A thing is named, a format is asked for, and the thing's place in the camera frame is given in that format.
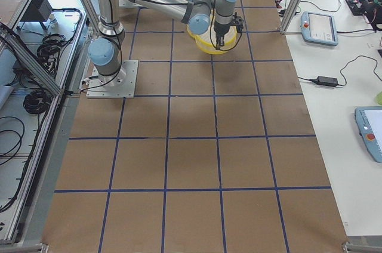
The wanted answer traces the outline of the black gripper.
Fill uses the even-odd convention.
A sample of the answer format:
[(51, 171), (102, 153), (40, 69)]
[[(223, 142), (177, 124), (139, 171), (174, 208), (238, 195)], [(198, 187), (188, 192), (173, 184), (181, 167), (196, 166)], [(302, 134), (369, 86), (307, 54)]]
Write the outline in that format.
[(229, 32), (231, 27), (235, 27), (236, 31), (241, 35), (244, 29), (244, 20), (237, 13), (223, 16), (216, 13), (214, 20), (214, 31), (216, 40), (216, 49), (225, 45), (224, 36)]

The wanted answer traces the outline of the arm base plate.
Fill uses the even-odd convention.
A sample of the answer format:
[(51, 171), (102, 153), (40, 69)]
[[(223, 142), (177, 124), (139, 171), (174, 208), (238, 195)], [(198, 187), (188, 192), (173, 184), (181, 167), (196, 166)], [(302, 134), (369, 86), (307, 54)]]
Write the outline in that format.
[(93, 67), (93, 76), (90, 80), (90, 90), (87, 90), (87, 98), (133, 98), (138, 73), (138, 60), (124, 60), (120, 72), (113, 79), (113, 76), (102, 76), (98, 74), (96, 67)]
[(120, 8), (139, 8), (141, 7), (141, 5), (135, 2), (130, 2), (129, 0), (119, 0), (119, 7)]

